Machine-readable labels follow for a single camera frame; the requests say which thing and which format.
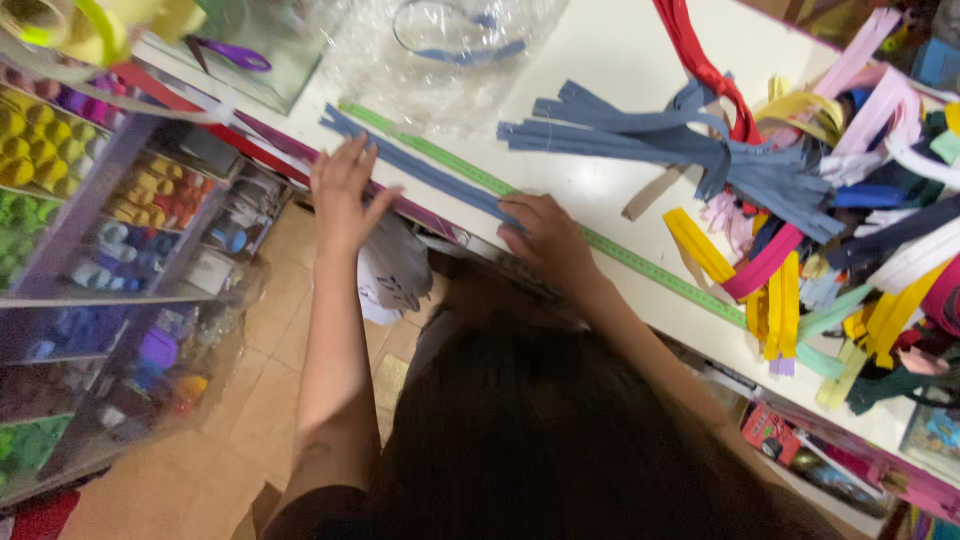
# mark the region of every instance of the purple scissors handle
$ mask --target purple scissors handle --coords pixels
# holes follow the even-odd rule
[[[227,58],[227,60],[232,61],[239,67],[244,69],[249,69],[250,71],[270,71],[273,67],[264,58],[260,53],[248,49],[247,47],[238,47],[237,45],[227,45],[217,41],[216,39],[209,39],[207,37],[197,37],[197,42],[202,47],[210,49],[215,53],[219,53]]]

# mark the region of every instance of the measuring tape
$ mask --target measuring tape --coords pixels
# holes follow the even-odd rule
[[[345,114],[365,122],[391,138],[394,138],[403,144],[417,150],[432,160],[446,166],[447,168],[460,173],[461,175],[473,180],[474,182],[489,189],[499,196],[515,193],[516,189],[496,178],[494,175],[480,170],[463,159],[450,154],[443,148],[432,142],[416,136],[401,133],[396,125],[390,120],[380,116],[372,110],[366,109],[356,104],[341,104],[339,109]],[[660,268],[653,262],[643,258],[627,248],[617,244],[613,240],[603,236],[597,231],[593,231],[584,226],[580,227],[583,231],[587,244],[593,249],[604,255],[619,261],[624,266],[634,270],[641,276],[644,276],[653,282],[656,282],[674,293],[686,298],[689,302],[700,306],[710,313],[734,323],[740,328],[747,328],[747,316],[736,306],[731,306],[722,300],[708,294],[700,287],[688,283],[680,277],[672,274],[663,268]]]

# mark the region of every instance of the scissors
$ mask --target scissors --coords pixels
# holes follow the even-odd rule
[[[194,36],[192,34],[185,36],[183,41],[186,43],[186,46],[190,48],[190,52],[193,53],[194,58],[197,59],[197,62],[200,63],[200,67],[204,69],[204,72],[207,75],[210,74],[210,70],[206,67],[204,51],[201,50],[201,47],[209,49],[215,53],[219,53],[224,58],[232,61],[234,64],[242,67],[243,69],[249,69],[250,71],[258,72],[270,71],[273,69],[263,55],[246,47],[227,45],[226,43],[217,41],[216,39]]]

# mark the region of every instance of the red package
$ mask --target red package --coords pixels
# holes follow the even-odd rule
[[[800,439],[776,412],[765,405],[757,405],[743,427],[747,442],[784,465],[789,465],[800,449]]]

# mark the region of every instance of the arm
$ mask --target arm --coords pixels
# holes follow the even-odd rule
[[[363,189],[376,161],[376,146],[365,152],[366,142],[361,135],[332,157],[324,152],[310,177],[319,247],[294,467],[278,509],[318,487],[366,490],[380,454],[356,269],[360,247],[398,190],[381,192],[363,208]]]
[[[518,194],[500,208],[527,233],[501,226],[497,234],[545,281],[557,287],[610,348],[626,358],[661,396],[692,414],[764,480],[782,479],[760,462],[713,397],[663,345],[593,261],[577,225],[549,195]]]

